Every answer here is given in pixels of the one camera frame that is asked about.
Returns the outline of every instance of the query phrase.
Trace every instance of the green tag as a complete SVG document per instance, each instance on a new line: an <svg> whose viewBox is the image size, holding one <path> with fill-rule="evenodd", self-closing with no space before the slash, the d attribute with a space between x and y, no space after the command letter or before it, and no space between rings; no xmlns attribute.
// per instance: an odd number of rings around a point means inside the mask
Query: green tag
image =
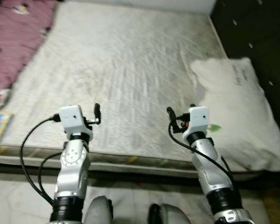
<svg viewBox="0 0 280 224"><path fill-rule="evenodd" d="M221 129L221 127L219 125L214 125L214 124L210 124L209 130L211 132L217 132Z"/></svg>

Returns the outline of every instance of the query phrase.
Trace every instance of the white pillow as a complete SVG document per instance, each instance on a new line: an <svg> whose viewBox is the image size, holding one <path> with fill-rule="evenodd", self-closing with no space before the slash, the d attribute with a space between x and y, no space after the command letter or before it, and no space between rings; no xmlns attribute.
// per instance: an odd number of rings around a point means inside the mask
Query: white pillow
<svg viewBox="0 0 280 224"><path fill-rule="evenodd" d="M208 137L234 171L280 171L280 131L249 58L194 61L197 104L210 109Z"/></svg>

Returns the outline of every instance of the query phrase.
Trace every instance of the tiled floor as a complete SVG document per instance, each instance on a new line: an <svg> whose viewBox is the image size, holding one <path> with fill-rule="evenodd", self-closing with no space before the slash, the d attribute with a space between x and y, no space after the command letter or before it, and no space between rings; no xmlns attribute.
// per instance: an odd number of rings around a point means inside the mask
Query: tiled floor
<svg viewBox="0 0 280 224"><path fill-rule="evenodd" d="M50 195L55 177L44 177ZM199 188L91 180L84 207L93 198L106 195L114 206L113 224L145 224L151 203L176 205L190 217L192 224L213 223L208 204ZM243 205L256 223L269 224L257 192L243 191ZM0 174L0 224L45 224L51 214L50 205L27 183L23 175Z"/></svg>

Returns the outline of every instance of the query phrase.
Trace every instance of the pink blanket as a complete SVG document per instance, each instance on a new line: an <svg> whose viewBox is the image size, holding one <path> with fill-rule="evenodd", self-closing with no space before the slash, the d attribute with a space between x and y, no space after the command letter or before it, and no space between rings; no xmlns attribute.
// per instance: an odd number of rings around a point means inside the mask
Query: pink blanket
<svg viewBox="0 0 280 224"><path fill-rule="evenodd" d="M54 9L54 0L3 0L0 4L0 104L5 90L42 44Z"/></svg>

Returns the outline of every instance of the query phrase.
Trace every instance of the white mattress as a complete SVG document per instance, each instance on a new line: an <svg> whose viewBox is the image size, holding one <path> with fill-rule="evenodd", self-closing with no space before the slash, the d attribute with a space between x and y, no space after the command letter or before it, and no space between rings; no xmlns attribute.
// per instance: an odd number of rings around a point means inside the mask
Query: white mattress
<svg viewBox="0 0 280 224"><path fill-rule="evenodd" d="M168 136L166 108L181 114L195 100L186 63L223 56L205 15L66 1L3 108L15 116L1 149L18 149L28 131L61 106L81 105L90 119L100 103L92 153L135 156L129 164L137 157L162 159L160 167L190 163L190 151ZM60 123L47 123L27 146L61 149L65 140Z"/></svg>

